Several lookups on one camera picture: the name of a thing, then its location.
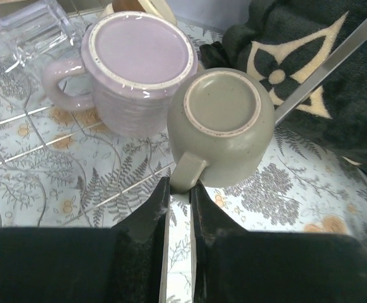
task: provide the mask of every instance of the floral tablecloth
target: floral tablecloth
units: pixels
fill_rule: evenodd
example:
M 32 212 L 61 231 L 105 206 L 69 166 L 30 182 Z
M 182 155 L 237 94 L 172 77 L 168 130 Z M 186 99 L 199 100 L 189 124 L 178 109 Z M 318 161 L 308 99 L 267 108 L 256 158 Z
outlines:
M 76 18 L 85 28 L 95 15 Z M 196 47 L 220 34 L 179 22 Z M 112 134 L 94 110 L 70 114 L 48 100 L 19 112 L 16 78 L 0 79 L 0 227 L 111 227 L 174 168 L 165 131 L 146 140 Z M 32 91 L 41 90 L 32 81 Z M 258 171 L 207 189 L 249 230 L 338 232 L 367 244 L 367 185 L 345 160 L 276 129 Z M 190 302 L 189 206 L 172 197 L 167 302 Z

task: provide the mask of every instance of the mug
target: mug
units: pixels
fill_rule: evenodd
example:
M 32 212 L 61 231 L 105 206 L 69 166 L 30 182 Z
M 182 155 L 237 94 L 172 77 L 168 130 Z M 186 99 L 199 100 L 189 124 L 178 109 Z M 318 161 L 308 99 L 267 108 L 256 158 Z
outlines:
M 177 25 L 177 19 L 165 0 L 114 0 L 105 7 L 102 17 L 118 11 L 145 11 Z
M 171 187 L 184 193 L 198 179 L 227 187 L 250 177 L 273 137 L 274 106 L 248 74 L 228 68 L 182 83 L 168 108 L 167 129 L 177 166 Z
M 148 13 L 123 11 L 88 29 L 81 58 L 49 63 L 42 86 L 61 109 L 96 107 L 110 130 L 146 138 L 165 129 L 173 94 L 196 71 L 196 51 L 181 30 Z M 71 96 L 59 88 L 63 79 L 83 73 L 91 76 L 92 93 Z

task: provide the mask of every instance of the metal rod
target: metal rod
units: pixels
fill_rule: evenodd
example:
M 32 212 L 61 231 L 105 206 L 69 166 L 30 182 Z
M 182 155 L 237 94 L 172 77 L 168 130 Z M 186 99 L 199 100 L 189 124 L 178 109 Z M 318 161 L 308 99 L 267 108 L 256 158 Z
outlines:
M 304 102 L 323 80 L 366 41 L 367 19 L 276 109 L 275 126 Z

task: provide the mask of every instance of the green mug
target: green mug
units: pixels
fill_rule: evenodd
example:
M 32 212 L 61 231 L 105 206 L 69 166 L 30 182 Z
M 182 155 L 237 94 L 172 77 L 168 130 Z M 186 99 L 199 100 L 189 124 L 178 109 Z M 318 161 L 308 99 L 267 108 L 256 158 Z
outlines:
M 182 83 L 168 108 L 167 128 L 177 166 L 171 187 L 187 192 L 198 179 L 227 187 L 250 177 L 273 137 L 274 106 L 246 73 L 214 68 Z

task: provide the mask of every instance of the lavender ceramic mug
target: lavender ceramic mug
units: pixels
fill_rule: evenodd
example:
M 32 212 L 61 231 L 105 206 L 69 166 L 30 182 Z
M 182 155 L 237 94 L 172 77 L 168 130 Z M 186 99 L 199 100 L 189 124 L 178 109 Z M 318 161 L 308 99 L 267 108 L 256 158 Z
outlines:
M 148 13 L 123 11 L 86 32 L 81 58 L 50 63 L 42 86 L 56 106 L 96 107 L 112 131 L 144 138 L 165 129 L 173 94 L 196 70 L 196 51 L 177 27 Z M 60 81 L 83 73 L 91 75 L 91 94 L 74 97 L 60 89 Z

